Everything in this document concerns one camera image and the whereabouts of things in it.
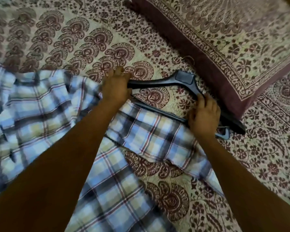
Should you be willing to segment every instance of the person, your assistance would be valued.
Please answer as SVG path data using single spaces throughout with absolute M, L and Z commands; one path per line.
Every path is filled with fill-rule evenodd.
M 127 101 L 131 75 L 110 70 L 103 99 L 64 137 L 0 193 L 0 231 L 65 230 L 112 117 Z M 215 138 L 220 108 L 208 94 L 189 113 L 191 132 L 204 149 L 244 232 L 290 232 L 290 206 L 254 178 Z

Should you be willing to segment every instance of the blue plaid shirt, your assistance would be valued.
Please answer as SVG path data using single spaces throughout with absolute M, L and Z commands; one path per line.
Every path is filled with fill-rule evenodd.
M 12 74 L 0 65 L 0 192 L 99 101 L 99 85 L 63 70 Z M 203 150 L 177 121 L 127 101 L 114 117 L 66 231 L 174 231 L 118 144 L 169 160 L 222 194 Z

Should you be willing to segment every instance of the checkered shirt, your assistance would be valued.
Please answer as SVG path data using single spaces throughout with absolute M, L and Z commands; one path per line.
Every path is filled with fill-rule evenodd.
M 13 74 L 0 65 L 0 192 L 98 103 L 98 91 L 99 84 L 63 70 Z M 222 194 L 185 126 L 127 101 L 101 142 L 66 231 L 175 231 L 119 145 L 148 161 L 169 160 Z

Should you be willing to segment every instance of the pillow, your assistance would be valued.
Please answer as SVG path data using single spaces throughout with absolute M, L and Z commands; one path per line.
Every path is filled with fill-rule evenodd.
M 290 71 L 290 7 L 283 0 L 131 0 L 227 108 L 241 118 Z

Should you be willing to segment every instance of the clothes hanger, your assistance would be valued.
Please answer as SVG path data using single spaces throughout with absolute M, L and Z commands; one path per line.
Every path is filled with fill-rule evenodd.
M 189 90 L 191 95 L 194 99 L 197 99 L 197 94 L 202 92 L 199 90 L 199 88 L 196 85 L 195 82 L 195 75 L 189 72 L 184 72 L 182 70 L 176 70 L 171 76 L 163 79 L 157 79 L 157 80 L 148 80 L 148 81 L 140 81 L 140 80 L 129 80 L 128 82 L 128 88 L 132 89 L 143 89 L 143 88 L 153 88 L 153 87 L 163 87 L 163 86 L 171 86 L 171 85 L 178 85 L 181 87 L 185 87 Z M 181 123 L 188 126 L 188 121 L 184 118 L 178 117 L 173 113 L 165 112 L 161 109 L 155 108 L 153 106 L 150 106 L 136 97 L 134 97 L 134 103 L 144 109 L 157 112 L 162 114 L 163 116 L 166 116 L 168 118 L 178 120 Z M 234 115 L 228 111 L 223 104 L 220 104 L 221 109 L 221 115 L 220 115 L 220 124 L 221 126 L 225 127 L 226 131 L 225 134 L 219 134 L 217 133 L 216 136 L 228 139 L 229 138 L 229 129 L 232 130 L 235 133 L 238 134 L 245 134 L 245 127 L 244 125 L 237 120 Z

